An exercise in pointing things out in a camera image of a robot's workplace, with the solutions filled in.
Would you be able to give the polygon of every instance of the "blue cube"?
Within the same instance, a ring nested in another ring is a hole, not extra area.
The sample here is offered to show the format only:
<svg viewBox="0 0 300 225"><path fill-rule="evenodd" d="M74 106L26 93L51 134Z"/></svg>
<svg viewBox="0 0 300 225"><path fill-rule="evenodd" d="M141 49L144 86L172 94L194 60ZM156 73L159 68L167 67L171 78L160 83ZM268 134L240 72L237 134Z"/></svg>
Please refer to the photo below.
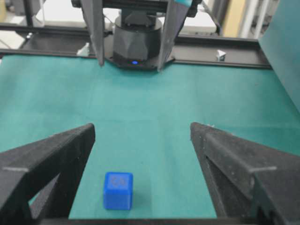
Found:
<svg viewBox="0 0 300 225"><path fill-rule="evenodd" d="M129 172L107 172L104 181L103 206L107 210L130 210L133 175Z"/></svg>

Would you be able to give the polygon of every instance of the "robotic arm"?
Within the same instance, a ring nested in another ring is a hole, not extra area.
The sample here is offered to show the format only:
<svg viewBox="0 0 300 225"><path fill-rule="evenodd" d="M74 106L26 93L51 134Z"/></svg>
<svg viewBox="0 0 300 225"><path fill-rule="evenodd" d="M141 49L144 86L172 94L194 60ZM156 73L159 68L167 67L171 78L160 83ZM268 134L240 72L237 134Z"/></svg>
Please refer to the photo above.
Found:
<svg viewBox="0 0 300 225"><path fill-rule="evenodd" d="M187 16L195 17L202 0L72 0L82 8L99 64L104 58L123 68L160 71ZM119 8L113 35L104 35L103 8ZM165 23L157 18L165 14Z"/></svg>

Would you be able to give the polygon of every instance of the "table surface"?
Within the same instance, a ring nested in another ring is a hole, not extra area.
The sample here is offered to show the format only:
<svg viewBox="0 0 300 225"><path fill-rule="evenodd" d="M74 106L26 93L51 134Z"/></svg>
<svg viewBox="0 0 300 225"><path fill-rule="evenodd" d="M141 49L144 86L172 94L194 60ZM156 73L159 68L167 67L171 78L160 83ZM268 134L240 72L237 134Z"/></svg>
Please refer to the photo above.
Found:
<svg viewBox="0 0 300 225"><path fill-rule="evenodd" d="M215 217L190 141L194 121L300 155L300 114L271 70L173 64L157 73L6 56L0 109L0 151L94 123L71 218ZM103 208L106 172L133 173L132 210Z"/></svg>

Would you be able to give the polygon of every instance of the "teal cloth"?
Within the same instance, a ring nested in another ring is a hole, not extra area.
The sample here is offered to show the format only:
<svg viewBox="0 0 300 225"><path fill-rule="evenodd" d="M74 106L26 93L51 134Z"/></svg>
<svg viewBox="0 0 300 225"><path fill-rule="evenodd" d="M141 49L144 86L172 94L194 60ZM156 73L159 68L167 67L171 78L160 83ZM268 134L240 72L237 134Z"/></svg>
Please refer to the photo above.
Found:
<svg viewBox="0 0 300 225"><path fill-rule="evenodd" d="M280 1L260 45L270 64L300 111L299 0Z"/></svg>
<svg viewBox="0 0 300 225"><path fill-rule="evenodd" d="M7 56L0 150L92 122L96 142L71 218L209 218L189 126L197 121L300 154L300 115L271 70L179 65L122 70L96 60ZM105 210L106 172L131 172L131 211Z"/></svg>

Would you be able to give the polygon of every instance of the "black cylindrical base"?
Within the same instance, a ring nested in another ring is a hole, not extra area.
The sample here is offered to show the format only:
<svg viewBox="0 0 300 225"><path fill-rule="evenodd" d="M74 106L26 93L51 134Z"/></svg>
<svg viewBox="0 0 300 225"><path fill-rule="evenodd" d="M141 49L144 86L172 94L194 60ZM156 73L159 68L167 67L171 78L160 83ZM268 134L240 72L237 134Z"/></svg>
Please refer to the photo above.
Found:
<svg viewBox="0 0 300 225"><path fill-rule="evenodd" d="M115 21L113 54L126 60L144 61L159 54L162 23L157 19L151 28L127 26Z"/></svg>

